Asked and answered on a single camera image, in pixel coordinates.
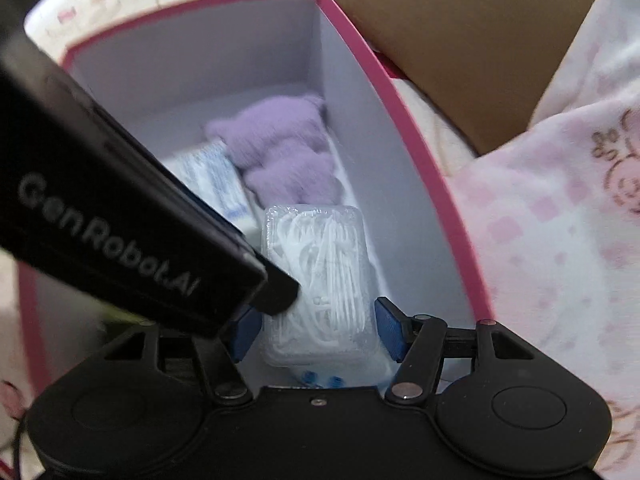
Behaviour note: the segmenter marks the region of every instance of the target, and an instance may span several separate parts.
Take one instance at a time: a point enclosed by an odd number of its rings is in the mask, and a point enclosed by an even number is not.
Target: storage box
[[[444,180],[388,76],[333,0],[197,0],[90,38],[64,66],[160,159],[203,142],[207,121],[267,96],[321,94],[342,202],[364,216],[372,297],[457,327],[490,316]],[[39,390],[95,347],[99,309],[24,266],[20,291]],[[250,383],[284,381],[253,349],[245,361]]]

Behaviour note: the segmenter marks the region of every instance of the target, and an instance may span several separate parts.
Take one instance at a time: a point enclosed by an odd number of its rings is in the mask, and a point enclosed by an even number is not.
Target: clear plastic box
[[[362,214],[350,206],[272,206],[266,256],[301,285],[298,302],[264,317],[262,350],[273,366],[357,362],[375,352]]]

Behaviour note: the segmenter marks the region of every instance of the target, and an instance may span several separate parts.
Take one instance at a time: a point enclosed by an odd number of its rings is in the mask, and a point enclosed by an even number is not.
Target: purple fur
[[[263,207],[333,205],[340,185],[320,116],[323,104],[313,94],[271,97],[231,120],[211,121],[206,134],[225,141],[229,158]]]

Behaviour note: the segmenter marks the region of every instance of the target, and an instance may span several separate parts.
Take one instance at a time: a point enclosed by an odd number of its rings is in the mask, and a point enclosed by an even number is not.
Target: brown leather surface
[[[594,0],[336,0],[486,153],[522,133]]]

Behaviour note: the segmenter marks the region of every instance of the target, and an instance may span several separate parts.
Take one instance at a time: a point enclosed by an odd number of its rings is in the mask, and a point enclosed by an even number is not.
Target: screw
[[[236,400],[247,393],[246,386],[242,383],[222,383],[216,386],[215,393],[225,400]]]
[[[422,388],[416,383],[398,383],[391,387],[391,393],[400,399],[415,399],[422,395]]]

